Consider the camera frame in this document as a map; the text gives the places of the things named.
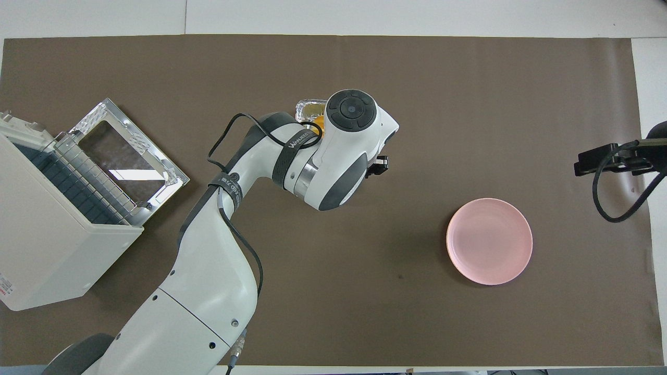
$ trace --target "brown paper surface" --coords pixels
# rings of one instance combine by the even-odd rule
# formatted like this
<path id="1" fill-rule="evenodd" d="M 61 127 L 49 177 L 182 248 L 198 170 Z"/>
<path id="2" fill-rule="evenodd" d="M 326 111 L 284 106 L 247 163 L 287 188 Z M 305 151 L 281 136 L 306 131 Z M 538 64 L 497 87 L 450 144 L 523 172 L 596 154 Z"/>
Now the brown paper surface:
<path id="1" fill-rule="evenodd" d="M 391 168 L 330 212 L 268 179 L 246 193 L 233 221 L 265 284 L 240 364 L 662 365 L 648 209 L 605 222 L 592 177 L 572 170 L 580 152 L 640 137 L 630 40 L 278 35 L 5 40 L 0 109 L 55 135 L 109 97 L 192 181 L 84 297 L 0 304 L 0 363 L 47 363 L 118 332 L 170 271 L 228 119 L 343 88 L 401 125 Z M 601 184 L 613 214 L 643 188 Z M 526 270 L 501 286 L 468 281 L 444 248 L 453 213 L 483 197 L 516 206 L 534 237 Z"/>

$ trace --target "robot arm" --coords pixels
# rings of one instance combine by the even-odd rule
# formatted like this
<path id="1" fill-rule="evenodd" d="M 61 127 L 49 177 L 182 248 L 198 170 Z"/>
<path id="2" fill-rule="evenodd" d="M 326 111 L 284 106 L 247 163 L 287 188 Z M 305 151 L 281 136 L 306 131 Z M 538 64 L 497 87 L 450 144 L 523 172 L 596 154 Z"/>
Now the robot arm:
<path id="1" fill-rule="evenodd" d="M 262 129 L 248 131 L 228 173 L 213 179 L 188 215 L 173 270 L 84 374 L 207 374 L 223 358 L 257 305 L 252 269 L 227 225 L 243 195 L 268 177 L 317 210 L 336 208 L 398 130 L 358 90 L 334 94 L 324 124 L 321 141 L 303 148 L 314 133 L 292 116 L 258 120 Z"/>

